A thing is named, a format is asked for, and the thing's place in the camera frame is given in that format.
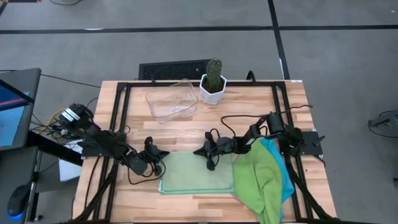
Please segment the white paper box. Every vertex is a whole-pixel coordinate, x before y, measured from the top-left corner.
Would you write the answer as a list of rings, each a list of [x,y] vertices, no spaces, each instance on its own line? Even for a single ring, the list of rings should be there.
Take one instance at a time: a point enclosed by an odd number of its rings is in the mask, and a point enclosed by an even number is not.
[[[77,143],[81,142],[80,140],[75,140],[71,141],[65,144],[65,147],[72,149],[73,151],[81,154],[82,152],[82,147],[80,147]],[[59,166],[59,175],[60,175],[60,181],[61,182],[66,182],[68,180],[72,180],[74,178],[77,178],[81,174],[81,166],[72,164],[70,162],[64,161],[64,160],[59,160],[58,163]]]

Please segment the bright green microfiber towel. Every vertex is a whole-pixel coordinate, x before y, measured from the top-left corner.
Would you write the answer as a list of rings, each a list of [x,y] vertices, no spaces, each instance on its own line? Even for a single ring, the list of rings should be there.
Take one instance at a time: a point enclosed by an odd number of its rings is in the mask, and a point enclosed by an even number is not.
[[[282,211],[282,174],[260,140],[233,163],[234,194],[260,224],[279,224]]]

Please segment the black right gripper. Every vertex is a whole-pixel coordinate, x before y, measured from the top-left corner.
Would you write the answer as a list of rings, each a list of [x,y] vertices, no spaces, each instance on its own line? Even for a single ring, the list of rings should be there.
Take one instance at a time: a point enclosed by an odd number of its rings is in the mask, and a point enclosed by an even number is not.
[[[194,152],[194,155],[209,159],[212,156],[235,153],[236,149],[236,141],[230,138],[220,138],[217,141],[210,141],[209,146],[207,145],[205,142],[201,148]]]

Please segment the pale green towel teal edge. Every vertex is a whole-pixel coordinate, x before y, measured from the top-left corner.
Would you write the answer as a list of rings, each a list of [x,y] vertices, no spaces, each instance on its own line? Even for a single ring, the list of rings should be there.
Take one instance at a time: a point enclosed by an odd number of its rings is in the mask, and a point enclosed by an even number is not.
[[[214,159],[215,170],[206,168],[206,159],[191,151],[172,152],[163,159],[165,174],[158,191],[164,195],[228,194],[234,192],[233,157],[231,154]]]

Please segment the laptop with blue screen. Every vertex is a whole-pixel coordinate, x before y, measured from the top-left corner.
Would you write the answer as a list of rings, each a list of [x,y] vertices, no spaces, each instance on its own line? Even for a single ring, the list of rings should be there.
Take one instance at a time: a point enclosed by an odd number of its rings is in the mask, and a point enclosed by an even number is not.
[[[24,147],[41,69],[0,71],[0,151]]]

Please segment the clear plastic bin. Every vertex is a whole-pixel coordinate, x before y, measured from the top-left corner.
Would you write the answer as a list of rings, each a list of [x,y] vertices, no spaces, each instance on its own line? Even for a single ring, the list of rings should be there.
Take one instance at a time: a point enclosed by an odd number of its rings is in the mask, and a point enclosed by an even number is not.
[[[162,124],[195,112],[198,97],[191,81],[183,79],[176,84],[148,91],[146,101],[151,115]]]

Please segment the grey side desk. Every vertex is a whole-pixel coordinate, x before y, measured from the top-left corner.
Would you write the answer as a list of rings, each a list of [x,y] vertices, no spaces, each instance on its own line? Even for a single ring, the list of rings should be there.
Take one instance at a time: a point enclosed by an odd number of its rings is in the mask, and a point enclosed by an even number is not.
[[[37,179],[41,153],[36,147],[0,152],[0,224],[34,224],[42,219],[37,214]],[[7,203],[13,191],[20,185],[30,185],[30,195],[20,219],[10,219]]]

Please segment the grey floor stand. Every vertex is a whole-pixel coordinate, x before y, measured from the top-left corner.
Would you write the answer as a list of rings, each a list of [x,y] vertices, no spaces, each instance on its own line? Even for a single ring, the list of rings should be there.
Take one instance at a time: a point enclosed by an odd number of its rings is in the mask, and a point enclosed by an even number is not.
[[[394,135],[386,135],[380,134],[373,130],[380,125],[388,125],[392,126],[392,132]],[[385,137],[385,138],[398,138],[398,110],[387,110],[383,111],[379,114],[378,117],[368,121],[368,129],[375,135]]]

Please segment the blue microfiber towel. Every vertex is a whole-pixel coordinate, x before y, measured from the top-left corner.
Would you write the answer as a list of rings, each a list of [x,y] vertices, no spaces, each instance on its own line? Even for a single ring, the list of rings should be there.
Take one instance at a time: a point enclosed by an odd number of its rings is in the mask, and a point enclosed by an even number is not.
[[[295,192],[292,181],[290,180],[289,173],[287,171],[284,159],[276,146],[274,140],[262,139],[261,144],[271,153],[274,157],[277,165],[279,166],[281,177],[282,177],[282,203],[290,198]]]

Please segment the black aluminium table frame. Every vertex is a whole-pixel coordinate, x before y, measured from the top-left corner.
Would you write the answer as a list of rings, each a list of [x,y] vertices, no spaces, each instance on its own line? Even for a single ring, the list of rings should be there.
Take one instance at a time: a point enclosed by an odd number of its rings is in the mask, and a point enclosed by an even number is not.
[[[104,128],[127,126],[127,141],[138,150],[151,136],[161,150],[192,151],[203,145],[204,133],[242,135],[257,115],[293,108],[284,121],[303,131],[315,126],[303,83],[290,80],[233,80],[227,83],[217,105],[202,101],[196,111],[164,124],[151,115],[146,93],[169,86],[165,80],[104,81],[95,111],[95,121]],[[256,218],[241,202],[228,194],[162,195],[158,182],[133,176],[130,184],[125,168],[118,169],[115,183],[104,192],[98,216],[71,224],[213,224],[254,223]]]

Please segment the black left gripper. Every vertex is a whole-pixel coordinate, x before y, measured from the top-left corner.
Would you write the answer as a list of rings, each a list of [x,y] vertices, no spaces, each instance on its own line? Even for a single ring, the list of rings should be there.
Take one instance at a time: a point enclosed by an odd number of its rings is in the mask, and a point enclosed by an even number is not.
[[[162,160],[166,156],[170,154],[169,151],[163,151],[163,150],[158,150],[158,154],[154,154],[151,151],[144,150],[143,152],[143,160],[146,161],[147,163],[151,163],[153,165],[157,165],[159,163],[159,160]]]

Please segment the white hexagonal plant pot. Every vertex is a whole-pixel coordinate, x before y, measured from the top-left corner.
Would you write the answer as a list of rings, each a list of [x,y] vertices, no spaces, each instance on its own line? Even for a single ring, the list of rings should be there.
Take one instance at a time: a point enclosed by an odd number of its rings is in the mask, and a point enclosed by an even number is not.
[[[227,79],[225,79],[224,76],[220,76],[221,77],[221,84],[222,84],[222,88],[220,91],[215,92],[215,93],[210,93],[209,91],[207,91],[204,87],[204,84],[206,82],[206,76],[207,74],[203,74],[201,77],[201,81],[200,81],[200,93],[201,93],[201,97],[204,103],[210,104],[210,105],[217,105],[221,99],[224,96],[224,92],[226,89],[226,84],[227,84]]]

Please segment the black computer mouse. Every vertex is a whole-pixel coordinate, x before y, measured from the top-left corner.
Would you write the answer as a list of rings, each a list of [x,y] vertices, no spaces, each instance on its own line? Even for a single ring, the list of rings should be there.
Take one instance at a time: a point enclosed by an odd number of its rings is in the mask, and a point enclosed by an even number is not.
[[[29,184],[20,185],[13,191],[7,203],[7,214],[10,219],[20,219],[27,207],[29,195]]]

